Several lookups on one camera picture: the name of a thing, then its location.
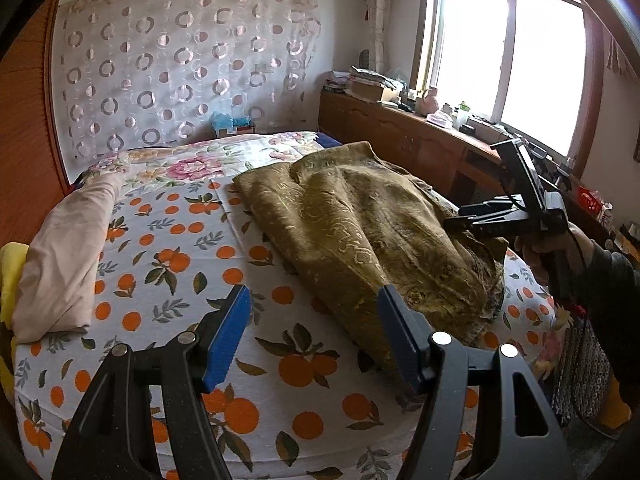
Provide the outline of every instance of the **olive green blanket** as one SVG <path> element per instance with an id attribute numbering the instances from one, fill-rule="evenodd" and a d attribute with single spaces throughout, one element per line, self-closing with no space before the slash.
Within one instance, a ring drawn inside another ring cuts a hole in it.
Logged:
<path id="1" fill-rule="evenodd" d="M 381 286 L 395 285 L 463 344 L 474 344 L 500 309 L 506 243 L 447 234 L 452 208 L 368 142 L 247 171 L 234 183 L 306 287 L 389 372 L 396 366 L 376 312 Z"/>

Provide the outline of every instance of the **wooden dresser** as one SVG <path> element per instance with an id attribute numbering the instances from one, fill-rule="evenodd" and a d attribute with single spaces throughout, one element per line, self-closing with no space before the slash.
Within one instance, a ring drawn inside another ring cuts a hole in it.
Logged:
<path id="1" fill-rule="evenodd" d="M 505 174 L 495 150 L 415 114 L 322 92 L 318 124 L 343 144 L 368 140 L 377 156 L 423 179 L 456 205 L 503 194 Z M 604 245 L 606 230 L 574 200 L 565 197 L 564 202 L 569 220 Z"/>

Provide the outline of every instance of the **silver screw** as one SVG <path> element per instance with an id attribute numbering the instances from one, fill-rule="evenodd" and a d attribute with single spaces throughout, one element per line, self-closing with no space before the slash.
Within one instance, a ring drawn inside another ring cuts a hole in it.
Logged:
<path id="1" fill-rule="evenodd" d="M 182 343 L 183 345 L 188 345 L 189 343 L 193 343 L 194 341 L 196 341 L 196 335 L 193 332 L 182 332 L 178 336 L 178 342 Z"/>
<path id="2" fill-rule="evenodd" d="M 117 344 L 111 349 L 111 354 L 115 355 L 116 357 L 122 357 L 126 353 L 127 353 L 127 345 L 123 345 L 122 343 Z"/>
<path id="3" fill-rule="evenodd" d="M 431 338 L 434 343 L 439 345 L 448 345 L 451 343 L 451 336 L 446 332 L 434 332 Z"/>
<path id="4" fill-rule="evenodd" d="M 505 357 L 516 357 L 518 355 L 518 349 L 514 345 L 504 344 L 500 347 L 500 352 Z"/>

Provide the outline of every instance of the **human hand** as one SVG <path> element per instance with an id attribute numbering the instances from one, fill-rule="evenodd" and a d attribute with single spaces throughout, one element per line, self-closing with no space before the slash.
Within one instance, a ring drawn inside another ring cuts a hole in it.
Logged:
<path id="1" fill-rule="evenodd" d="M 540 285 L 546 286 L 549 284 L 549 274 L 542 265 L 540 254 L 564 251 L 566 259 L 569 262 L 569 267 L 576 275 L 584 272 L 585 265 L 587 267 L 591 265 L 595 251 L 594 242 L 589 240 L 589 237 L 574 224 L 569 224 L 569 231 L 574 234 L 578 245 L 580 245 L 580 250 L 584 257 L 584 264 L 578 252 L 578 247 L 576 247 L 569 233 L 555 236 L 542 236 L 537 234 L 516 238 L 516 249 L 522 251 L 524 261 L 529 265 L 533 276 Z"/>

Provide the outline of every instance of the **window frame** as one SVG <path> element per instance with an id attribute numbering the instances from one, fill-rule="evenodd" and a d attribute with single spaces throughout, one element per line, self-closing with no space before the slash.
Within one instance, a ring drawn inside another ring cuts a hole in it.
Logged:
<path id="1" fill-rule="evenodd" d="M 412 82 L 418 90 L 426 90 L 429 86 L 436 86 L 438 77 L 439 63 L 442 56 L 442 40 L 443 40 L 443 12 L 444 0 L 421 0 L 421 7 L 430 12 L 424 12 L 420 20 L 424 23 L 424 29 L 418 31 L 418 41 L 416 44 L 416 56 L 414 65 L 420 65 L 416 70 L 414 66 L 414 74 L 412 74 Z M 572 141 L 567 156 L 561 155 L 549 146 L 546 146 L 540 140 L 531 137 L 526 132 L 521 132 L 516 128 L 502 123 L 508 132 L 519 134 L 532 143 L 547 150 L 553 160 L 556 162 L 566 162 L 567 158 L 572 158 L 574 175 L 578 178 L 582 176 L 586 160 L 591 150 L 591 144 L 595 133 L 598 115 L 600 111 L 600 100 L 602 97 L 602 77 L 604 71 L 604 45 L 602 41 L 602 26 L 581 0 L 562 0 L 582 9 L 585 34 L 586 34 L 586 51 L 585 51 L 585 70 L 582 82 L 582 95 L 580 98 L 580 106 L 578 108 L 578 117 Z M 487 119 L 499 122 L 504 110 L 506 102 L 506 93 L 511 76 L 511 65 L 513 63 L 513 48 L 515 40 L 515 6 L 516 0 L 508 0 L 510 11 L 508 15 L 508 24 L 505 38 L 505 45 L 502 57 L 502 66 L 500 69 L 500 85 L 492 110 L 491 116 Z"/>

